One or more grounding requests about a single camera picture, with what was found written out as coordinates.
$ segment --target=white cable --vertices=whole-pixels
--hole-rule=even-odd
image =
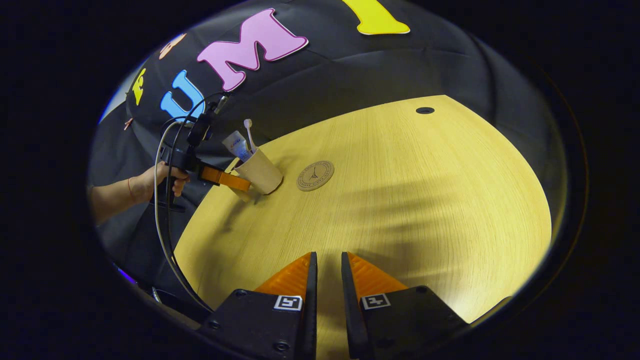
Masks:
[[[195,302],[197,302],[198,304],[202,305],[203,302],[200,299],[197,299],[195,296],[193,296],[191,291],[189,291],[189,289],[187,288],[186,284],[184,284],[182,282],[182,279],[180,278],[180,276],[178,276],[178,271],[175,268],[175,264],[173,263],[173,260],[169,257],[169,253],[167,252],[166,247],[164,246],[164,240],[162,239],[162,234],[160,233],[160,221],[158,221],[158,196],[157,196],[157,191],[158,191],[158,160],[160,160],[160,150],[162,150],[162,145],[164,143],[164,138],[169,133],[169,129],[171,129],[175,125],[180,125],[180,122],[177,122],[177,121],[176,122],[172,122],[166,128],[166,130],[164,130],[164,133],[162,134],[162,138],[160,139],[160,144],[158,145],[158,151],[156,153],[156,162],[155,162],[155,165],[154,165],[154,211],[156,213],[156,230],[158,231],[158,237],[160,238],[160,245],[162,245],[162,251],[164,252],[164,257],[166,258],[167,262],[169,263],[169,267],[173,271],[173,274],[176,276],[176,278],[178,278],[178,281],[180,282],[180,285],[182,285],[182,287],[187,291],[187,293],[189,295],[191,295],[193,300],[195,300]],[[167,181],[169,181],[170,178],[171,178],[171,174],[167,174]],[[166,205],[167,206],[170,205],[169,204],[169,196],[167,196]]]

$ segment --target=cork coaster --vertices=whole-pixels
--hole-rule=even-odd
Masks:
[[[307,166],[298,176],[298,188],[310,192],[326,184],[333,175],[333,164],[330,161],[318,161]]]

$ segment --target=black fabric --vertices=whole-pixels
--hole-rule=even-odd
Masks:
[[[100,123],[90,179],[95,184],[111,183],[151,166],[161,125],[169,119],[159,107],[162,96],[171,90],[183,108],[191,105],[180,90],[172,88],[173,77],[186,69],[188,79],[203,95],[220,91],[221,79],[208,64],[197,62],[198,54],[213,41],[237,42],[244,20],[273,7],[276,19],[309,43],[273,62],[263,59],[264,50],[258,46],[259,70],[236,67],[245,71],[246,79],[212,126],[212,138],[198,148],[204,161],[221,168],[230,163],[232,156],[221,140],[235,130],[244,131],[246,118],[253,119],[252,135],[259,146],[351,111],[444,94],[494,125],[522,153],[547,195],[556,227],[566,197],[566,167],[554,115],[538,90],[499,54],[450,22],[403,1],[380,3],[398,21],[410,25],[409,34],[362,35],[355,29],[355,14],[340,1],[260,0],[241,3],[196,25],[161,61],[158,54],[164,44],[158,44],[143,65],[140,105],[129,91],[125,104]],[[127,111],[134,122],[123,132]],[[172,217],[174,241],[209,188],[200,181],[185,186],[180,204],[187,211]],[[137,206],[109,220],[100,235],[125,271],[163,281],[164,276],[158,275],[165,273],[158,270],[162,261],[155,258],[157,249],[147,250],[157,242],[150,240],[157,235],[153,219],[147,217],[152,217],[152,211]]]

